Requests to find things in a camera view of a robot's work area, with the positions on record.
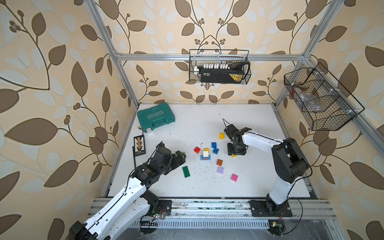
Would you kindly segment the red lego brick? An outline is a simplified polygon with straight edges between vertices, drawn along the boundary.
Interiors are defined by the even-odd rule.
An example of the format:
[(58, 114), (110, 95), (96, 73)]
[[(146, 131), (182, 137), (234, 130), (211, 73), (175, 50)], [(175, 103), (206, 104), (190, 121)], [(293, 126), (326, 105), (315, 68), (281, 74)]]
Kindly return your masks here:
[(201, 152), (201, 149), (199, 147), (195, 147), (194, 152), (196, 154), (199, 154)]

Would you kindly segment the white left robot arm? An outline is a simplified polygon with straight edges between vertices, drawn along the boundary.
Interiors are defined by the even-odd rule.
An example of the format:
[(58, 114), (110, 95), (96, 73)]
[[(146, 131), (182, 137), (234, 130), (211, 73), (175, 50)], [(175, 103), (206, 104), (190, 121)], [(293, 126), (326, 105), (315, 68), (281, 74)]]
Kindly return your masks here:
[(164, 143), (159, 143), (151, 157), (129, 174), (125, 186), (91, 218), (74, 223), (67, 238), (115, 240), (135, 221), (156, 216), (160, 210), (159, 198), (149, 188), (161, 176), (185, 164), (186, 158), (185, 153), (172, 153)]

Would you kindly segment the dark green long lego brick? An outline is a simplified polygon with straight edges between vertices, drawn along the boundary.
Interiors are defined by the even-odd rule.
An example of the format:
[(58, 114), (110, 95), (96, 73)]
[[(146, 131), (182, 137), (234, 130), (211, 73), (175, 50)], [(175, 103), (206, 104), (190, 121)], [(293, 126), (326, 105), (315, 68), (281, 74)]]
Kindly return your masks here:
[(189, 178), (191, 176), (188, 166), (182, 167), (182, 170), (185, 178)]

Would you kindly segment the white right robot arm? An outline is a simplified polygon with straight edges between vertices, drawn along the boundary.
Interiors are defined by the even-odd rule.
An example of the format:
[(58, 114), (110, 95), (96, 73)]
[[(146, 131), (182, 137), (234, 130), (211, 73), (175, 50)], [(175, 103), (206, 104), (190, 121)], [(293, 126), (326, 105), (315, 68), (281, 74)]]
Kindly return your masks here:
[(304, 178), (310, 168), (306, 157), (293, 138), (276, 139), (267, 137), (250, 128), (239, 130), (233, 124), (225, 127), (224, 133), (230, 139), (228, 154), (244, 156), (248, 147), (254, 147), (272, 155), (277, 178), (264, 201), (251, 200), (253, 217), (292, 217), (288, 203), (294, 185)]

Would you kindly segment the light blue lego brick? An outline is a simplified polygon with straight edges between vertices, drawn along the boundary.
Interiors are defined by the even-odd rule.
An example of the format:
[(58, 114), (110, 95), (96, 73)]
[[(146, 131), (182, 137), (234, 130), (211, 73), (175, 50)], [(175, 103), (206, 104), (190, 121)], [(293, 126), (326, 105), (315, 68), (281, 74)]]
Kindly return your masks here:
[(201, 155), (200, 160), (201, 161), (210, 161), (211, 160), (211, 156), (204, 157), (203, 155)]

